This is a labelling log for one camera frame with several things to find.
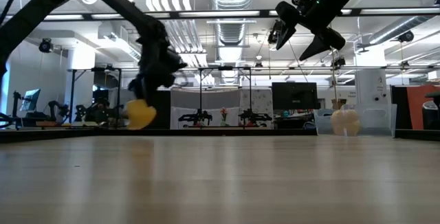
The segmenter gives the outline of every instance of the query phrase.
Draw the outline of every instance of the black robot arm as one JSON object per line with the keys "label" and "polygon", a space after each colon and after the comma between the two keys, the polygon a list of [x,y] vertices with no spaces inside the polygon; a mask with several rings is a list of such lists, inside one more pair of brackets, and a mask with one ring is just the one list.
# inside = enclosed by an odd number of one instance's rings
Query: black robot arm
{"label": "black robot arm", "polygon": [[309,29],[315,38],[302,53],[299,60],[305,60],[328,49],[342,49],[345,39],[335,30],[328,27],[330,22],[341,13],[341,9],[350,0],[292,0],[296,7],[286,1],[280,2],[277,11],[283,26],[278,37],[276,48],[280,49],[296,32],[296,25],[301,24]]}
{"label": "black robot arm", "polygon": [[[6,72],[6,61],[12,51],[37,25],[60,5],[69,0],[31,0],[8,22],[0,27],[0,78]],[[143,14],[128,0],[103,0],[107,5],[132,23],[140,38],[142,56],[138,63],[140,72],[131,84],[136,98],[148,98],[159,86],[170,87],[174,83],[172,73],[186,66],[173,50],[164,25],[157,19]]]}
{"label": "black robot arm", "polygon": [[67,114],[69,113],[69,107],[66,104],[60,104],[57,101],[52,100],[51,102],[47,103],[47,105],[49,106],[49,109],[50,109],[50,120],[51,121],[56,121],[55,107],[58,107],[58,114],[61,117],[66,117]]}

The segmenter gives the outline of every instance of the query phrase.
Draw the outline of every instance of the pole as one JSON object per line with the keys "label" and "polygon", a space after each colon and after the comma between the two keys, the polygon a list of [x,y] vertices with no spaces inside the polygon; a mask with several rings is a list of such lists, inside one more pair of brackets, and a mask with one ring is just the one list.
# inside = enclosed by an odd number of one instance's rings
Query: pole
{"label": "pole", "polygon": [[74,92],[75,92],[75,73],[76,69],[71,71],[71,86],[70,86],[70,115],[69,123],[72,123],[72,115],[74,114]]}
{"label": "pole", "polygon": [[118,100],[116,101],[116,123],[115,123],[115,128],[118,128],[118,124],[119,124],[119,106],[121,105],[120,101],[121,101],[121,78],[122,78],[122,70],[119,69],[119,75],[118,75]]}
{"label": "pole", "polygon": [[203,71],[203,69],[200,69],[200,113],[201,113],[201,109],[202,109],[202,105],[201,105],[201,86],[202,86],[201,81],[203,80],[203,79],[201,78],[201,73],[202,73],[202,71]]}
{"label": "pole", "polygon": [[252,69],[249,69],[249,108],[252,112]]}

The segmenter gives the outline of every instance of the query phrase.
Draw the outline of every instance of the yellow object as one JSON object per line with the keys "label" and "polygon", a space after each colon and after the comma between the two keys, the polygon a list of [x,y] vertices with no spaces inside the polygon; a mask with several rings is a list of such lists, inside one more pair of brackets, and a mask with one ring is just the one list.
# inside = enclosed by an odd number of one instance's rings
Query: yellow object
{"label": "yellow object", "polygon": [[149,107],[145,100],[132,100],[126,104],[129,130],[140,130],[147,127],[156,117],[156,109]]}
{"label": "yellow object", "polygon": [[335,135],[356,136],[361,129],[359,115],[356,110],[337,110],[330,120]]}

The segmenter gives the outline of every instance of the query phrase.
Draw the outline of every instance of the ceiling pipe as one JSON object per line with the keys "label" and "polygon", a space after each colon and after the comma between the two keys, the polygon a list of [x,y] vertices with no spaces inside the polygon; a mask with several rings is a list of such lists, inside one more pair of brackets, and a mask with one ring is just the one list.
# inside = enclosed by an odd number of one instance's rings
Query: ceiling pipe
{"label": "ceiling pipe", "polygon": [[[211,0],[214,10],[246,10],[252,5],[252,0]],[[246,24],[216,24],[217,45],[244,45]],[[218,49],[219,59],[228,63],[240,61],[242,47],[223,47]],[[238,79],[238,71],[223,71],[223,81],[233,83]]]}
{"label": "ceiling pipe", "polygon": [[400,52],[403,49],[408,49],[409,47],[412,47],[412,46],[414,46],[414,45],[416,45],[416,44],[418,44],[418,43],[420,43],[420,42],[422,42],[422,41],[424,41],[424,40],[426,40],[428,38],[432,38],[433,36],[436,36],[438,34],[440,34],[440,30],[438,30],[436,32],[433,32],[432,34],[428,34],[428,35],[424,36],[423,38],[417,39],[416,41],[408,43],[408,44],[406,44],[404,46],[400,46],[398,49],[395,49],[395,50],[393,50],[391,52],[385,53],[385,56],[393,54],[393,53],[396,53],[396,52]]}
{"label": "ceiling pipe", "polygon": [[[434,4],[434,7],[440,8],[440,0],[433,0],[428,2],[426,5],[432,5]],[[368,39],[369,44],[368,45],[379,45],[381,43],[384,43],[386,41],[389,41],[393,38],[398,37],[399,35],[417,27],[418,25],[421,25],[425,23],[426,21],[429,21],[430,19],[436,17],[435,15],[426,15],[426,16],[412,16],[412,17],[402,17],[398,19],[397,21],[391,23],[384,29],[374,33],[370,36]]]}
{"label": "ceiling pipe", "polygon": [[[173,7],[175,10],[177,11],[181,11],[182,7],[180,6],[180,0],[171,0],[171,3],[173,4]],[[188,52],[197,52],[197,48],[195,47],[195,39],[194,39],[194,34],[192,34],[190,32],[190,29],[188,27],[188,23],[185,20],[180,20],[180,21],[176,21],[179,26],[181,27],[181,30],[185,31],[186,33],[186,37],[184,37],[184,40],[186,41],[186,44],[189,45],[191,44],[190,49],[188,50]]]}
{"label": "ceiling pipe", "polygon": [[[193,8],[191,7],[191,3],[190,0],[182,0],[183,5],[185,10],[192,10]],[[191,33],[193,34],[194,40],[195,40],[195,46],[197,46],[197,51],[198,52],[203,52],[204,48],[201,45],[201,40],[199,37],[199,33],[197,32],[197,27],[195,25],[195,21],[194,20],[188,20],[189,23],[189,28]]]}
{"label": "ceiling pipe", "polygon": [[[160,3],[164,7],[165,11],[171,10],[170,3],[168,2],[168,0],[160,0]],[[179,22],[176,20],[172,20],[172,21],[168,21],[168,22],[169,22],[170,26],[172,27],[171,29],[173,29],[173,32],[177,34],[177,37],[175,39],[180,43],[181,48],[182,47],[184,48],[183,52],[190,52],[191,47],[186,41],[184,32],[183,32],[182,28],[180,27]]]}
{"label": "ceiling pipe", "polygon": [[[160,5],[159,0],[145,0],[146,6],[149,8],[150,11],[163,11],[162,6]],[[185,48],[184,46],[176,39],[177,34],[175,33],[174,29],[172,28],[169,21],[163,21],[163,24],[166,28],[166,31],[168,32],[168,37],[170,39],[171,45],[175,48],[177,53],[184,52]]]}

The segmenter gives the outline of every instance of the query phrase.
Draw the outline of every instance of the television screen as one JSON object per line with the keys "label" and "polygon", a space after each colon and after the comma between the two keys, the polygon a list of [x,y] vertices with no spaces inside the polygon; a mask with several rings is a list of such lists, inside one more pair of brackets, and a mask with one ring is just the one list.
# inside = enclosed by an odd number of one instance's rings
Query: television screen
{"label": "television screen", "polygon": [[23,102],[21,103],[20,111],[35,111],[36,101],[40,96],[40,89],[26,91]]}
{"label": "television screen", "polygon": [[273,82],[274,110],[319,109],[316,83]]}

